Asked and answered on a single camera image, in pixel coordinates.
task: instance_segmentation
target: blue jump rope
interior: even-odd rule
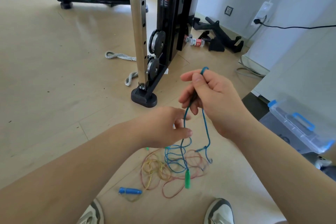
[[[203,69],[201,71],[201,75],[203,75],[203,73],[204,73],[204,71],[206,69],[209,69],[209,68],[208,67],[203,67]],[[185,114],[184,114],[184,117],[183,117],[183,126],[184,127],[186,127],[186,117],[187,117],[188,110],[189,110],[191,104],[197,99],[197,97],[198,97],[197,92],[194,91],[194,93],[192,94],[192,96],[190,98],[189,106],[185,110]],[[205,115],[204,115],[204,110],[203,109],[202,109],[202,114],[203,114],[205,130],[207,132],[207,137],[208,137],[209,143],[208,143],[208,145],[204,146],[203,148],[195,150],[195,152],[200,152],[202,150],[205,150],[205,157],[208,160],[208,162],[211,164],[212,163],[212,159],[209,159],[208,155],[207,155],[207,149],[210,146],[211,142],[210,142],[210,137],[209,137],[209,132],[208,132],[208,126],[207,126],[207,122],[205,120]],[[173,145],[165,148],[165,162],[167,163],[167,165],[170,168],[170,170],[173,171],[174,173],[182,173],[182,172],[185,171],[185,184],[184,184],[184,186],[185,186],[186,189],[190,188],[190,172],[189,172],[189,168],[188,168],[188,163],[187,163],[187,161],[184,158],[184,154],[187,152],[186,147],[188,147],[192,143],[191,137],[189,137],[189,139],[190,139],[189,144],[187,144],[185,146],[183,146],[184,139],[182,139],[180,145],[173,144]],[[170,150],[174,150],[174,149],[180,149],[181,150],[181,154],[169,152]],[[173,157],[177,156],[178,158],[170,159],[169,158],[170,155],[173,155]],[[178,166],[182,167],[183,169],[181,171],[174,171],[171,168],[171,165],[178,165]]]

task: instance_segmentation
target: forearm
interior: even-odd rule
[[[336,183],[257,120],[234,142],[289,223],[336,219]]]
[[[5,223],[76,223],[140,146],[129,122],[118,124],[0,190]]]

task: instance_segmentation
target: fingernail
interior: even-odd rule
[[[201,75],[200,74],[193,74],[192,75],[192,80],[194,82],[198,82],[201,79]]]
[[[188,137],[191,137],[193,135],[193,131],[191,129],[188,129],[187,135]]]

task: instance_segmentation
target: gray cable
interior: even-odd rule
[[[254,31],[254,33],[246,40],[246,43],[248,43],[251,40],[251,38],[258,32],[258,30],[261,28],[261,26],[262,26],[262,24],[260,24],[259,27]],[[247,76],[247,77],[251,77],[251,78],[258,78],[258,77],[264,78],[266,76],[264,74],[260,74],[257,71],[255,71],[255,70],[253,70],[253,69],[245,66],[244,63],[243,63],[242,56],[240,57],[240,63],[242,64],[243,67],[239,67],[239,68],[237,68],[235,70],[235,72],[237,74],[241,74],[241,75],[244,75],[244,76]],[[247,70],[251,74],[242,73],[239,70]]]
[[[131,56],[128,56],[128,55],[123,54],[123,53],[114,53],[114,52],[110,52],[110,51],[107,51],[105,53],[105,57],[107,59],[119,58],[119,59],[132,60],[132,61],[137,60],[136,57],[131,57]],[[130,73],[129,76],[125,79],[125,85],[130,86],[131,83],[132,83],[132,79],[135,78],[135,77],[138,77],[138,72]]]

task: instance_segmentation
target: container lid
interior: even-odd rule
[[[268,103],[270,112],[313,152],[321,154],[336,140],[336,124],[294,98]]]

